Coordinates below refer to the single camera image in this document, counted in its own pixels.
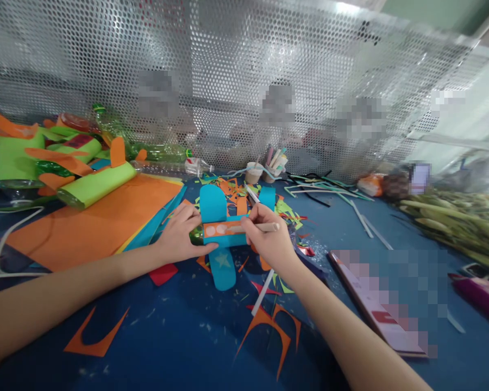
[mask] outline cable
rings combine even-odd
[[[4,246],[5,246],[5,241],[7,240],[7,238],[11,234],[11,232],[13,232],[19,225],[22,225],[26,221],[32,219],[34,216],[36,216],[38,213],[40,213],[41,211],[43,211],[45,208],[43,206],[33,206],[33,207],[30,207],[30,208],[27,208],[27,209],[22,209],[22,211],[28,210],[28,209],[38,209],[38,210],[35,211],[34,213],[31,213],[25,219],[20,220],[18,223],[13,224],[4,233],[4,236],[2,236],[2,238],[0,239],[0,257],[2,255],[2,250],[3,250]],[[0,211],[0,213],[14,213],[14,212],[20,212],[20,211]],[[48,274],[48,273],[7,273],[7,272],[4,272],[1,269],[1,267],[0,267],[0,278],[5,278],[5,277],[38,277],[38,276],[43,276],[43,275],[46,275],[46,274]]]

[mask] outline hand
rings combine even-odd
[[[219,246],[217,243],[195,246],[190,242],[189,233],[199,224],[201,215],[193,205],[180,204],[174,210],[174,216],[153,244],[159,249],[158,256],[164,264],[206,255]]]
[[[259,223],[278,223],[279,230],[262,232],[254,225]],[[246,232],[246,242],[253,243],[259,255],[278,273],[282,273],[287,264],[300,262],[293,249],[286,223],[267,206],[255,204],[249,218],[241,219],[241,226]]]

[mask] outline left hand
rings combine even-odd
[[[176,263],[214,251],[219,245],[209,243],[196,246],[189,233],[201,224],[201,215],[193,205],[180,204],[165,227],[161,237],[152,245],[163,263]]]

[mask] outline right hand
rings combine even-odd
[[[255,224],[278,223],[276,232],[262,232]],[[284,220],[263,204],[255,204],[249,217],[241,219],[241,226],[246,232],[246,242],[254,244],[259,255],[277,272],[288,263],[299,261],[293,249],[288,227]]]

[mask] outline green plastic bottle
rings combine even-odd
[[[145,144],[136,142],[130,145],[129,156],[134,159],[141,149],[147,151],[146,160],[168,163],[183,163],[188,157],[192,157],[192,149],[187,149],[178,144]]]
[[[128,143],[128,128],[117,114],[113,112],[107,113],[105,107],[100,103],[94,103],[92,109],[96,115],[96,122],[102,132],[103,140],[109,147],[112,141],[119,136],[123,137],[126,144]]]

